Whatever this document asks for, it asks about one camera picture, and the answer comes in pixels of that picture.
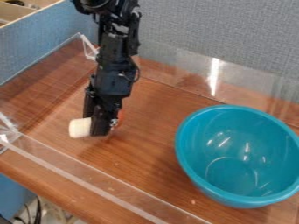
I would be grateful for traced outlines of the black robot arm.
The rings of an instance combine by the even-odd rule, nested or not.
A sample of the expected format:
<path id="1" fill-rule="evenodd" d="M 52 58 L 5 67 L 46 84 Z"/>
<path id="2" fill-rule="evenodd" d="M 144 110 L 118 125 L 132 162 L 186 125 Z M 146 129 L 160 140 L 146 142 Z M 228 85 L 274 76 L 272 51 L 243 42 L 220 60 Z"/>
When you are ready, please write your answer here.
<path id="1" fill-rule="evenodd" d="M 119 124 L 122 101 L 131 95 L 140 69 L 132 60 L 140 46 L 139 0 L 72 0 L 98 23 L 98 70 L 86 87 L 83 117 L 70 122 L 70 136 L 103 137 Z"/>

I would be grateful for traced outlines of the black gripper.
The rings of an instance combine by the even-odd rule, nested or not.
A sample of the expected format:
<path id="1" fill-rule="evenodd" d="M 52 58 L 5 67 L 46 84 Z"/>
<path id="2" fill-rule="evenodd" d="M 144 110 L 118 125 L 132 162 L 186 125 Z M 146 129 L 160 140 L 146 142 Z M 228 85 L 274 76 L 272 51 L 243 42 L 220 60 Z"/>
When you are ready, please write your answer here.
<path id="1" fill-rule="evenodd" d="M 91 117 L 90 134 L 107 136 L 118 126 L 122 101 L 131 95 L 136 82 L 136 66 L 112 63 L 99 66 L 86 87 L 83 117 Z"/>

